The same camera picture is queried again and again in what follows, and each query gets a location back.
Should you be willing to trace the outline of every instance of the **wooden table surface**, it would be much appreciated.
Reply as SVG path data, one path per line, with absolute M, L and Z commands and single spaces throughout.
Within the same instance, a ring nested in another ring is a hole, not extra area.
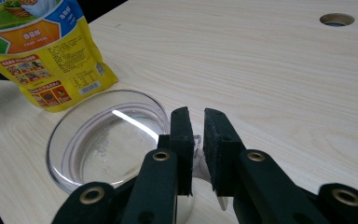
M 344 13 L 353 24 L 320 23 Z M 90 24 L 118 76 L 110 90 L 155 97 L 167 113 L 188 106 L 202 134 L 205 107 L 227 114 L 248 148 L 267 152 L 304 189 L 358 189 L 358 1 L 130 0 Z M 65 111 L 34 107 L 0 81 L 0 216 L 50 223 L 68 197 L 46 166 Z M 195 179 L 187 223 L 238 223 Z

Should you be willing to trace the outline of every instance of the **yellow bag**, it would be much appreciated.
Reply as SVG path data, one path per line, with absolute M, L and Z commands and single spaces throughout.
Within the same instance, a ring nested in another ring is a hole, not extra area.
M 117 82 L 76 0 L 0 0 L 0 73 L 50 112 Z

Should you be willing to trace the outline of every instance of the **white desk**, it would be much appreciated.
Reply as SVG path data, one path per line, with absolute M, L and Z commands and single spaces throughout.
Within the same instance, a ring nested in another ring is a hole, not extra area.
M 352 25 L 319 18 L 346 13 Z M 358 1 L 130 0 L 90 25 L 119 78 L 171 113 L 188 106 L 194 133 L 205 107 L 225 112 L 248 148 L 266 151 L 304 189 L 358 189 Z M 48 138 L 64 112 L 31 104 L 0 81 L 0 215 L 49 223 L 66 200 L 48 175 Z M 195 181 L 187 223 L 237 223 Z

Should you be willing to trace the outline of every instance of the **snack bag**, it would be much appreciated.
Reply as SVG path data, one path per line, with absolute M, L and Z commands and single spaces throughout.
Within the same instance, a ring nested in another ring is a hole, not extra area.
M 50 112 L 117 82 L 76 0 L 0 0 L 0 73 Z

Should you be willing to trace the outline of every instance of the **desk grommet hole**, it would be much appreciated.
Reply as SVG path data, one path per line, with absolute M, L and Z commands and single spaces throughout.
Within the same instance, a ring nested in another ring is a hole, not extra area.
M 354 23 L 354 17 L 343 13 L 329 13 L 322 16 L 319 21 L 328 26 L 348 26 Z

